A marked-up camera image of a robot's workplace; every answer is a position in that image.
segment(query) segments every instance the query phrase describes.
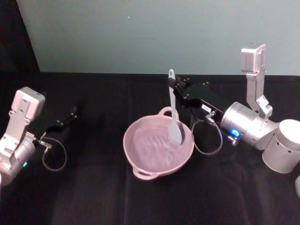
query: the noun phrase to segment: dark background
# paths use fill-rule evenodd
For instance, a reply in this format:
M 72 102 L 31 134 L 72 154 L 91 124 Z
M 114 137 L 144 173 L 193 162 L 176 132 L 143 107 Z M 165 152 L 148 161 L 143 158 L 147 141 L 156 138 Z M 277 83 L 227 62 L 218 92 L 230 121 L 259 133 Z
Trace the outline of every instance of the dark background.
M 290 174 L 264 165 L 261 152 L 225 141 L 213 157 L 195 151 L 178 172 L 153 181 L 132 174 L 122 138 L 138 118 L 169 105 L 167 75 L 39 73 L 17 4 L 0 0 L 0 132 L 5 132 L 15 91 L 46 91 L 41 118 L 63 118 L 82 105 L 78 120 L 62 134 L 67 167 L 48 172 L 43 148 L 14 182 L 1 190 L 0 224 L 300 224 L 300 200 Z M 244 76 L 189 76 L 230 101 L 246 104 Z M 300 80 L 267 76 L 265 96 L 272 120 L 300 120 Z M 177 107 L 189 125 L 190 111 Z

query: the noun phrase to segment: light blue wall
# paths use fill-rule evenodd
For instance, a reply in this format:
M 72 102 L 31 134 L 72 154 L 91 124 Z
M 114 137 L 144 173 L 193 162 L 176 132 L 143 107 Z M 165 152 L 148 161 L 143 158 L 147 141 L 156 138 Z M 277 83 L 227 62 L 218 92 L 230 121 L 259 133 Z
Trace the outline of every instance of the light blue wall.
M 41 71 L 240 74 L 267 45 L 269 75 L 300 74 L 299 0 L 18 0 Z

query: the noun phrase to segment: pink ceramic bowl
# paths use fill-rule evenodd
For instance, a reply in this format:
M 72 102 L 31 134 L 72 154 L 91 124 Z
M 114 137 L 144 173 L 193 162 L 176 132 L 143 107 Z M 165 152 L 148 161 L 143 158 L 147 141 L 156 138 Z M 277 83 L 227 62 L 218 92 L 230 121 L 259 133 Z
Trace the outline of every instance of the pink ceramic bowl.
M 135 121 L 124 134 L 123 147 L 133 174 L 142 180 L 152 180 L 180 169 L 191 157 L 194 149 L 191 130 L 179 121 L 183 132 L 181 146 L 174 146 L 168 138 L 172 118 L 163 108 L 158 115 L 145 116 Z

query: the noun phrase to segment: blue led light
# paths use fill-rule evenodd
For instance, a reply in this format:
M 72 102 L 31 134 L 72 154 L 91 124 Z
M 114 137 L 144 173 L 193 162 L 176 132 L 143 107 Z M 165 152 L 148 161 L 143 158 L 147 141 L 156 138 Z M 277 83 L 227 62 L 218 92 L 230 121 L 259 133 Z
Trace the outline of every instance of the blue led light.
M 235 137 L 238 137 L 240 135 L 240 133 L 235 129 L 231 131 L 231 134 Z

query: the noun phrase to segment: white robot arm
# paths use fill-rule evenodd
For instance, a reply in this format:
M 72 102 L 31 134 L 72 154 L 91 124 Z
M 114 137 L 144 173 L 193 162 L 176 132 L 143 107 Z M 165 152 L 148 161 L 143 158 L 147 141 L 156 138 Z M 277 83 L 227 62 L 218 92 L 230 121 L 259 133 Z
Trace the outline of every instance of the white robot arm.
M 9 184 L 35 153 L 36 139 L 33 134 L 27 132 L 27 128 L 41 113 L 44 103 L 45 97 L 28 87 L 16 92 L 9 111 L 10 120 L 7 129 L 0 139 L 2 186 Z
M 174 94 L 181 106 L 202 108 L 207 114 L 206 122 L 226 130 L 228 133 L 225 135 L 233 146 L 242 139 L 263 150 L 263 161 L 270 169 L 290 173 L 300 161 L 300 122 L 283 120 L 276 123 L 269 120 L 273 108 L 263 94 L 265 52 L 265 44 L 252 44 L 241 51 L 241 70 L 247 76 L 247 102 L 251 108 L 239 102 L 232 104 L 202 84 L 192 84 L 180 78 L 169 79 L 169 86 L 174 87 Z M 300 197 L 300 176 L 295 184 Z
M 5 186 L 12 182 L 14 177 L 27 165 L 27 161 L 35 153 L 38 145 L 45 146 L 44 155 L 42 158 L 44 166 L 50 171 L 61 170 L 67 162 L 67 153 L 64 146 L 57 141 L 64 149 L 65 163 L 59 169 L 48 167 L 44 158 L 46 152 L 51 149 L 52 145 L 42 141 L 43 137 L 48 132 L 62 131 L 70 122 L 77 118 L 77 106 L 74 107 L 71 113 L 63 120 L 57 120 L 51 123 L 50 126 L 40 126 L 40 134 L 28 132 L 29 125 L 42 112 L 45 103 L 45 97 L 36 91 L 24 87 L 15 93 L 11 110 L 9 111 L 9 123 L 5 134 L 0 139 L 0 186 Z

